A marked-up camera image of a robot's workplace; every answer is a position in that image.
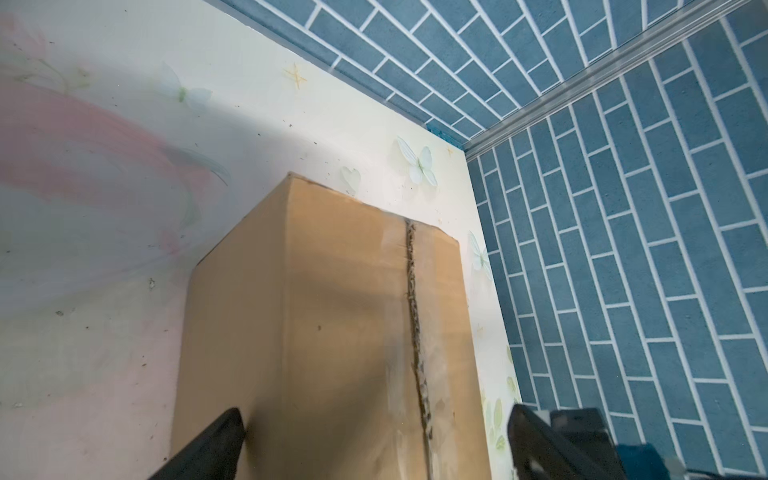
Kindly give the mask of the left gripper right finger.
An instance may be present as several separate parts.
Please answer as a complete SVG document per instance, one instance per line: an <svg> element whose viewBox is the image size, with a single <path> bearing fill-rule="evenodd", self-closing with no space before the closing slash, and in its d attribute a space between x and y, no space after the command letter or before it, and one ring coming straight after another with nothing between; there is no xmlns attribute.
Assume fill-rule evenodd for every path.
<svg viewBox="0 0 768 480"><path fill-rule="evenodd" d="M520 479L624 479L615 445L596 408L555 410L549 420L517 404L508 421Z"/></svg>

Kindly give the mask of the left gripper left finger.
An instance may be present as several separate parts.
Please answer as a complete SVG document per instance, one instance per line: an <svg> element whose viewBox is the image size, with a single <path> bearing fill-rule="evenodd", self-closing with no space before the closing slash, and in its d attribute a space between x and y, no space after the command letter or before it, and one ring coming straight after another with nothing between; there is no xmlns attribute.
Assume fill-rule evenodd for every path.
<svg viewBox="0 0 768 480"><path fill-rule="evenodd" d="M240 410L229 408L149 479L234 480L244 440Z"/></svg>

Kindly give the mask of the brown cardboard express box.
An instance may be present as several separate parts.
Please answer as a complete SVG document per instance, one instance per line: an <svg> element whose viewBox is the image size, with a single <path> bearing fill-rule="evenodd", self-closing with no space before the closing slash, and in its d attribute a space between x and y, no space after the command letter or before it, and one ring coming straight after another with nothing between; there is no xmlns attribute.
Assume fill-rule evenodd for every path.
<svg viewBox="0 0 768 480"><path fill-rule="evenodd" d="M171 458L232 407L235 479L489 478L457 241L288 175L191 274Z"/></svg>

